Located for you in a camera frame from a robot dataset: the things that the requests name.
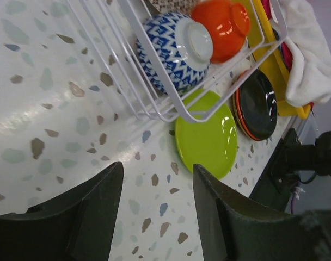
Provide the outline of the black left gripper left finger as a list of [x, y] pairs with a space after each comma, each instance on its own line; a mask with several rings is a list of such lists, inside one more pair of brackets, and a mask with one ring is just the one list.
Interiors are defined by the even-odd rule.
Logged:
[[24, 214], [0, 215], [0, 260], [108, 260], [123, 179], [115, 162]]

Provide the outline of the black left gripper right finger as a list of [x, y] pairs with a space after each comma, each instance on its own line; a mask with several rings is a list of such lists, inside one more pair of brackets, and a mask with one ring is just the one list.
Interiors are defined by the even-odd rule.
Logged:
[[199, 164], [193, 193], [204, 260], [331, 260], [331, 210], [274, 210]]

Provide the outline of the lime green plate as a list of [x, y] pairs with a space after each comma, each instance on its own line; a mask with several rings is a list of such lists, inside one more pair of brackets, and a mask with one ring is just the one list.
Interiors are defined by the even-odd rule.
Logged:
[[238, 147], [236, 123], [229, 106], [223, 104], [203, 123], [189, 123], [178, 117], [175, 141], [190, 172], [194, 164], [200, 164], [218, 180], [224, 178], [235, 163]]

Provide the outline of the clear wire dish rack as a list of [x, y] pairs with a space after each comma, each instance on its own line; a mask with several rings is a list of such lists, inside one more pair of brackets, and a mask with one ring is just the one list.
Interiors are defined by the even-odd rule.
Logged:
[[136, 118], [208, 121], [256, 70], [266, 71], [281, 40], [263, 21], [259, 1], [234, 1], [250, 31], [228, 61], [213, 64], [209, 32], [178, 11], [150, 1], [68, 1], [79, 32], [99, 65], [97, 81], [113, 87]]

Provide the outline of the blue white patterned bowl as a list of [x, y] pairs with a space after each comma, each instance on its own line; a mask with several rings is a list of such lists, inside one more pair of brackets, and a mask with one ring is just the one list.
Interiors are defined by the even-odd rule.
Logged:
[[146, 20], [143, 28], [180, 96], [203, 81], [213, 55], [204, 25], [170, 12]]

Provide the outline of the orange bowl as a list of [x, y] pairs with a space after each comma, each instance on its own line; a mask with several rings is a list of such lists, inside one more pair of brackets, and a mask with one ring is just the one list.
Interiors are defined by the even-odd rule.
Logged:
[[233, 58], [243, 47], [250, 32], [250, 18], [240, 2], [211, 0], [198, 3], [191, 18], [205, 26], [213, 42], [211, 63]]

